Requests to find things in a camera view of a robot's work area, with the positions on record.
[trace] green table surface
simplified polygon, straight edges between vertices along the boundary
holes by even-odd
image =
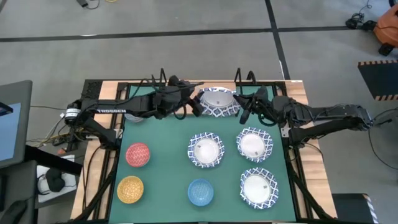
[[[243,92],[252,93],[258,88],[244,86]],[[152,90],[140,87],[137,95]],[[245,127],[260,128],[271,135],[274,147],[264,162],[251,162],[239,154],[236,136]],[[188,158],[190,138],[202,132],[215,133],[224,143],[225,154],[216,167],[202,169]],[[150,161],[144,167],[134,168],[126,162],[126,150],[135,142],[143,142],[150,149]],[[241,174],[253,167],[267,169],[278,182],[279,198],[271,208],[255,210],[239,195]],[[116,190],[120,181],[129,175],[139,177],[144,183],[144,194],[134,204],[122,203]],[[195,206],[187,195],[190,182],[199,178],[208,180],[215,191],[212,202],[205,207]],[[295,221],[279,129],[263,126],[254,115],[245,125],[239,124],[239,117],[235,116],[187,116],[183,121],[169,116],[162,120],[149,118],[140,123],[127,120],[115,184],[110,223]]]

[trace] gray floor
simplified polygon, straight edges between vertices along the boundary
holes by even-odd
[[[8,0],[0,12],[0,38],[271,26],[260,0],[100,1],[97,10],[89,11],[74,0]],[[366,1],[271,2],[278,27],[308,27],[343,26]],[[386,0],[370,3],[365,19],[377,19],[388,9]],[[373,115],[398,106],[374,101],[356,68],[360,61],[384,58],[377,54],[379,42],[372,33],[286,32],[280,39],[290,77],[304,81],[312,106],[356,103]],[[397,58],[397,51],[387,57]],[[64,108],[80,97],[87,78],[144,78],[158,75],[162,67],[168,76],[181,78],[230,79],[241,67],[243,73],[253,70],[258,79],[283,79],[271,33],[0,43],[0,83],[33,80],[33,105]],[[28,139],[45,136],[59,113],[32,108]],[[372,130],[377,152],[396,167],[397,128],[387,124]],[[395,223],[398,175],[374,157],[367,133],[342,131],[324,137],[320,145],[332,192],[367,193],[380,221]],[[68,220],[73,198],[41,208],[39,223]]]

